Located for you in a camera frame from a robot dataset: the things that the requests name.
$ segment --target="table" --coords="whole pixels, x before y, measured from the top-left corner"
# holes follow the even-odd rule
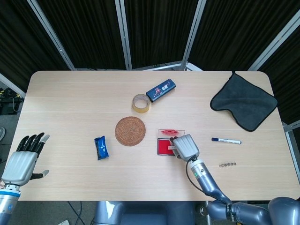
[[[266,74],[237,72],[272,94]],[[39,71],[30,81],[10,154],[26,135],[50,135],[35,173],[40,180],[21,188],[20,200],[204,201],[211,198],[187,180],[185,162],[157,155],[158,129],[191,134],[200,157],[231,200],[299,197],[299,183],[276,109],[254,132],[240,128],[210,100],[231,72],[196,71]],[[132,98],[171,78],[177,87],[144,114]],[[146,136],[133,147],[121,145],[114,129],[127,116],[140,118]],[[97,161],[94,138],[105,135],[110,157]],[[242,140],[242,145],[211,137]],[[236,166],[219,164],[236,162]]]

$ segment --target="floor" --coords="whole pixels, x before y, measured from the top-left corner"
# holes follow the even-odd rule
[[[0,158],[2,160],[7,159],[10,150],[10,144],[12,143],[15,129],[19,120],[19,114],[17,115],[0,115],[0,127],[6,129],[6,134],[3,140],[0,141]],[[0,163],[0,175],[4,171],[5,163]],[[80,202],[71,202],[77,213],[79,213]],[[82,220],[86,225],[91,223],[94,217],[96,208],[96,202],[82,202]],[[9,225],[58,225],[59,223],[68,220],[70,225],[75,225],[76,215],[71,210],[67,202],[18,202],[17,207],[9,221]],[[196,216],[197,225],[206,225],[206,217],[200,214]],[[213,221],[213,225],[231,225],[229,221],[218,222]]]

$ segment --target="gray cloth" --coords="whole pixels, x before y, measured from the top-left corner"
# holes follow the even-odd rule
[[[235,72],[210,102],[215,111],[229,110],[238,125],[247,131],[256,130],[276,106],[277,100],[272,95]]]

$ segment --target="round rattan coaster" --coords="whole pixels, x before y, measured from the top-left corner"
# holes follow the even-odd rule
[[[145,137],[146,127],[139,118],[128,116],[118,122],[114,133],[121,144],[134,146]]]

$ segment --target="masking tape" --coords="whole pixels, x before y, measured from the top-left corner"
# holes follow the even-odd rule
[[[146,107],[144,107],[144,108],[137,107],[135,104],[139,100],[145,101],[147,103]],[[138,95],[134,96],[134,98],[132,99],[132,107],[138,113],[147,112],[150,108],[150,100],[149,100],[148,96],[144,95],[144,94],[138,94]]]

